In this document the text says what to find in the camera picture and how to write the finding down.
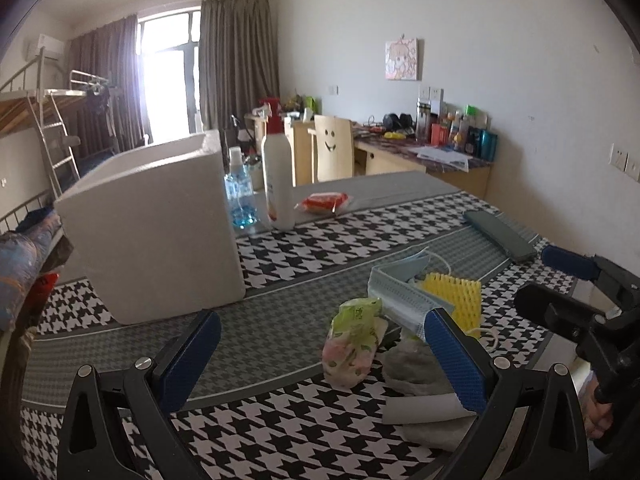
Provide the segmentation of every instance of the yellow foam fruit net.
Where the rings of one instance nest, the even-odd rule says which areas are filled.
[[[455,307],[451,317],[463,332],[480,328],[482,313],[480,282],[431,272],[422,282],[422,288],[430,294],[449,301]],[[480,338],[481,334],[478,330],[474,330],[469,335]]]

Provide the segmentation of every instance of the canvas painting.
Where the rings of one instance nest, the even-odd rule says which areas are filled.
[[[416,81],[418,79],[418,40],[386,42],[385,77],[395,81]]]

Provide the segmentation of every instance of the gray curtain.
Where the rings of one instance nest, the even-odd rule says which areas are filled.
[[[203,0],[200,20],[200,112],[205,129],[242,120],[258,100],[278,97],[278,56],[269,0]],[[226,160],[226,139],[221,135]]]
[[[138,17],[127,16],[71,40],[69,70],[80,70],[110,79],[122,94],[113,99],[113,118],[121,152],[131,150],[143,139],[140,111],[140,79],[136,56]],[[67,118],[69,134],[80,137],[76,156],[84,158],[112,147],[104,115],[87,107]]]

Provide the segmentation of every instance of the window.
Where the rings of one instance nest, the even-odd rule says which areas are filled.
[[[200,11],[141,22],[138,53],[154,142],[202,131],[198,42]]]

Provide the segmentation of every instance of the wall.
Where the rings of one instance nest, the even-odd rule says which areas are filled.
[[[500,134],[488,200],[565,247],[640,274],[640,68],[603,0],[278,0],[282,94],[354,120],[412,112],[417,82],[384,79],[384,43],[424,40],[423,83]],[[328,96],[338,85],[340,95]]]
[[[76,24],[73,27],[72,37],[76,38],[81,34],[94,30],[94,28],[120,20],[130,14],[137,14],[139,18],[147,18],[161,14],[162,12],[172,12],[188,7],[199,7],[201,1],[202,0],[130,0]]]
[[[70,38],[71,28],[63,22],[54,20],[36,7],[0,62],[2,84],[27,63],[28,44],[37,40],[40,34],[67,41]],[[35,69],[36,67],[33,66],[28,71],[26,81],[28,89],[36,86]],[[66,86],[63,75],[49,63],[46,64],[44,82],[48,88]],[[16,132],[0,139],[0,178],[7,180],[7,186],[0,187],[0,216],[49,187],[35,130]]]

